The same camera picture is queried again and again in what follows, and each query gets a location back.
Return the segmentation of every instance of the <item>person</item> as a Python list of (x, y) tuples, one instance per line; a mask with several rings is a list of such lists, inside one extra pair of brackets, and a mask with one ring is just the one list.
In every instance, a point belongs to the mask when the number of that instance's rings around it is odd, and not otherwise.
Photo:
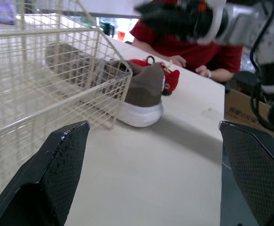
[[(158, 0), (158, 2), (176, 4), (177, 0)], [(225, 83), (240, 70), (242, 46), (182, 42), (175, 35), (161, 35), (153, 31), (140, 21), (130, 33), (135, 37), (133, 46), (166, 61), (172, 61), (203, 77), (210, 77), (216, 82)]]

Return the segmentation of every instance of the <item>wall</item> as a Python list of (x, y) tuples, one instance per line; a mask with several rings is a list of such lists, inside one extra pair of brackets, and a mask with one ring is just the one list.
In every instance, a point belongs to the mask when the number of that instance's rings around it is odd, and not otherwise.
[[(37, 8), (56, 9), (57, 0), (35, 0)], [(93, 14), (112, 14), (124, 16), (138, 16), (134, 11), (134, 6), (150, 0), (80, 0), (84, 8)], [(74, 0), (62, 0), (63, 10), (80, 11)]]

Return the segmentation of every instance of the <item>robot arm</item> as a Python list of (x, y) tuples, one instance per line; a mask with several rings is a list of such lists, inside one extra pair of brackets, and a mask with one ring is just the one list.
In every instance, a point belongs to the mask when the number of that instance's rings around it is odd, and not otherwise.
[[(226, 0), (178, 0), (176, 6), (152, 2), (136, 10), (154, 30), (177, 35), (180, 40), (251, 48), (259, 77), (252, 109), (259, 122), (274, 131), (274, 0), (253, 7), (229, 4)], [(260, 92), (270, 106), (269, 121), (262, 119), (258, 106), (254, 106), (253, 99)]]

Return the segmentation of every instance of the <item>white shoe sole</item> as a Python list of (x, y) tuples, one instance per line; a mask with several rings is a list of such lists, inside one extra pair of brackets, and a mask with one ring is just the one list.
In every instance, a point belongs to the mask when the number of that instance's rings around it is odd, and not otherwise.
[(118, 120), (130, 126), (142, 128), (156, 123), (162, 115), (162, 102), (152, 107), (139, 107), (124, 102), (119, 111)]

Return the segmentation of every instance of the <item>red shirt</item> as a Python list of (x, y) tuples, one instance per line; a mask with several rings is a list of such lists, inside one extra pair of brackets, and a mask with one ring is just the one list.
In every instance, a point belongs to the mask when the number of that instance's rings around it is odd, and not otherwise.
[[(159, 2), (175, 3), (176, 0), (159, 0)], [(163, 35), (151, 30), (144, 23), (138, 22), (130, 32), (137, 40), (151, 45), (158, 53), (164, 56), (179, 55), (186, 60), (186, 68), (195, 71), (201, 65), (210, 70), (219, 68), (232, 73), (240, 70), (242, 47), (221, 46), (211, 43), (209, 45), (197, 45), (194, 43), (179, 41), (174, 35)]]

